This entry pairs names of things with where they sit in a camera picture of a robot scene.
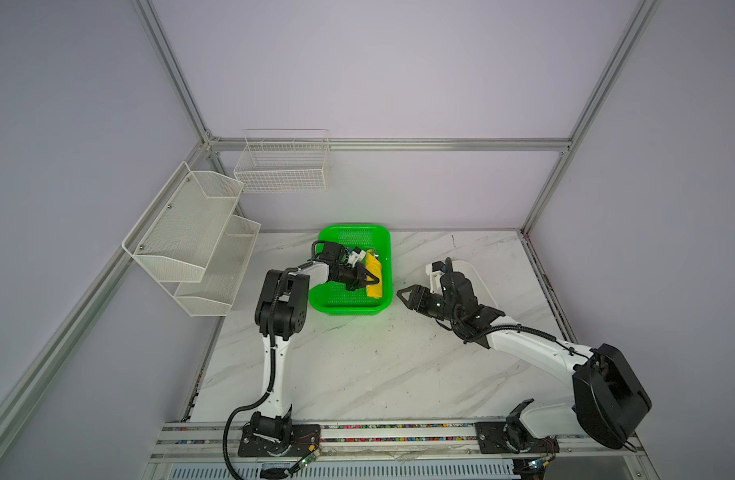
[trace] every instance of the yellow object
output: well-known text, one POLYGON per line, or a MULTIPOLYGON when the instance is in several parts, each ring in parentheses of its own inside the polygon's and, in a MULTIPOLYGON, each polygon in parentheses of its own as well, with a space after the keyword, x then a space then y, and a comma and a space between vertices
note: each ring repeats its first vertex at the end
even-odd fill
POLYGON ((370 254, 365 256, 365 268, 371 274, 378 277, 378 283, 365 287, 365 293, 371 298, 381 298, 383 296, 383 278, 381 277, 381 262, 370 254))

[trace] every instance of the wall-mounted basket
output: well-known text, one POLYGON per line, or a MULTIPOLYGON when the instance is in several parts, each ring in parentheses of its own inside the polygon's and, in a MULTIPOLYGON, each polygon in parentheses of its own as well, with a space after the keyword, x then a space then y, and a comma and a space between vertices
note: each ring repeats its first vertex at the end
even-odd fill
POLYGON ((234 176, 248 193, 322 192, 330 174, 327 130, 245 130, 234 176))
POLYGON ((142 216, 123 240, 123 249, 190 316, 225 315, 261 225, 234 214, 242 192, 238 180, 192 171, 184 163, 169 184, 176 186, 152 224, 141 234, 142 216))

